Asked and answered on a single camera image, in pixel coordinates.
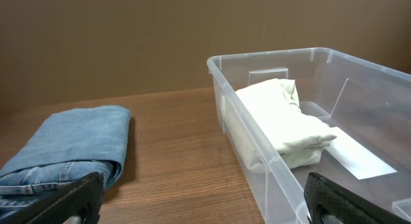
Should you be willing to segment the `cream cloth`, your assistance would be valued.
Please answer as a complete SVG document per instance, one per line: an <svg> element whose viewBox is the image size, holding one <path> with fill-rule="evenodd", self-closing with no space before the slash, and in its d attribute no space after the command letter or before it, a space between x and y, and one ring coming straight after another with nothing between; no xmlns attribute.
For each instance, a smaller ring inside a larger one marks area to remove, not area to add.
<svg viewBox="0 0 411 224"><path fill-rule="evenodd" d="M266 80L236 95L271 143L262 149L276 150L290 169L319 163L337 138L326 123L301 112L295 80Z"/></svg>

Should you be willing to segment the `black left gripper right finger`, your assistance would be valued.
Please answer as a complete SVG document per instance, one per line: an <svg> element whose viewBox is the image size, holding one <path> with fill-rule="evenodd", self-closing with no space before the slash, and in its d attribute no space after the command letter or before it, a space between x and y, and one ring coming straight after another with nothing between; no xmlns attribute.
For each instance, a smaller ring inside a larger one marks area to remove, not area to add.
<svg viewBox="0 0 411 224"><path fill-rule="evenodd" d="M410 224L316 172L307 177L304 199L309 224Z"/></svg>

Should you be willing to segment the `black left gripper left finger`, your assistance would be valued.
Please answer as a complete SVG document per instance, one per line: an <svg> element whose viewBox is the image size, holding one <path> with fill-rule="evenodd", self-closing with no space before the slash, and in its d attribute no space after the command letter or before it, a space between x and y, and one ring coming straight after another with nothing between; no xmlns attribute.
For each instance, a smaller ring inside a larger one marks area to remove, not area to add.
<svg viewBox="0 0 411 224"><path fill-rule="evenodd" d="M26 208L7 216L5 224L84 223L97 224L103 203L103 175L98 172L70 183Z"/></svg>

